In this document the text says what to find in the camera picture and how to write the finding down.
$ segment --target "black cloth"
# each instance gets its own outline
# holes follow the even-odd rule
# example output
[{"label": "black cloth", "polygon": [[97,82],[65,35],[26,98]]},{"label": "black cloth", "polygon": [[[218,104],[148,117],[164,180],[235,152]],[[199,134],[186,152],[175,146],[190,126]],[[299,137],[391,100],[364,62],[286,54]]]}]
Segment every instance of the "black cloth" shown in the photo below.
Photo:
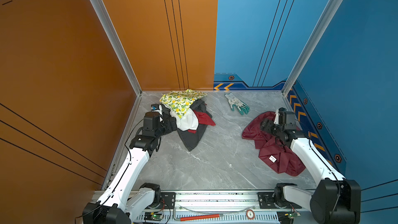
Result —
[{"label": "black cloth", "polygon": [[[211,114],[206,110],[205,102],[201,99],[194,101],[190,108],[197,112],[206,112],[207,115],[212,118]],[[192,151],[198,145],[206,131],[207,126],[208,125],[206,124],[199,124],[198,128],[196,129],[196,133],[188,132],[188,130],[181,131],[180,129],[177,129],[178,135],[188,151]]]}]

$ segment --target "maroon cloth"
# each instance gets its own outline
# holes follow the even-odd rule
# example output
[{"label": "maroon cloth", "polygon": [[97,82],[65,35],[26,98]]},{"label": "maroon cloth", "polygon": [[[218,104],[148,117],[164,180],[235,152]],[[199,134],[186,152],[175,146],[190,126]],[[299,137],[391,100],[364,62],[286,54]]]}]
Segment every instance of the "maroon cloth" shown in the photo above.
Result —
[{"label": "maroon cloth", "polygon": [[[265,112],[257,116],[245,128],[242,133],[242,138],[254,140],[256,149],[260,150],[258,157],[275,172],[286,172],[286,174],[293,177],[299,175],[305,169],[300,158],[287,146],[282,147],[279,139],[277,139],[277,143],[275,143],[274,136],[267,132],[260,131],[260,124],[265,118],[274,121],[275,113]],[[271,156],[276,158],[275,162],[269,159]]]},{"label": "maroon cloth", "polygon": [[207,124],[210,126],[215,126],[216,123],[211,119],[211,117],[206,113],[206,112],[197,112],[193,110],[195,113],[196,117],[198,118],[199,124]]}]

